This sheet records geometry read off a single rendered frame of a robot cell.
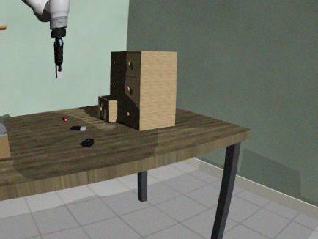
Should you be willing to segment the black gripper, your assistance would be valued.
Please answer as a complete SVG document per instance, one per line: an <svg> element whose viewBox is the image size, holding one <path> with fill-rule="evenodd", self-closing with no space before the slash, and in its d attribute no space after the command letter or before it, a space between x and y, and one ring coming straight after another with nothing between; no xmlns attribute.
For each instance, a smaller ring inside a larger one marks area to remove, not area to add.
<svg viewBox="0 0 318 239"><path fill-rule="evenodd" d="M66 29L56 29L51 31L51 38L55 38L54 42L54 60L56 66L56 78L63 78L62 76L62 62L63 62L63 40L66 36ZM55 47L56 46L56 47ZM56 49L56 50L55 50ZM56 62L57 60L57 62Z"/></svg>

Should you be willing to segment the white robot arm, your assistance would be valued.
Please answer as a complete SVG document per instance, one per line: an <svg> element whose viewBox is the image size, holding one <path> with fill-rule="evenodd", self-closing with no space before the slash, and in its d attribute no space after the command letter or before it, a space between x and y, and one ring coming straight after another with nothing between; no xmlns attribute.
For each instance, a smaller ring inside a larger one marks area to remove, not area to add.
<svg viewBox="0 0 318 239"><path fill-rule="evenodd" d="M49 22L50 30L67 28L70 0L21 0L32 8L39 21ZM50 16L50 17L49 17Z"/></svg>

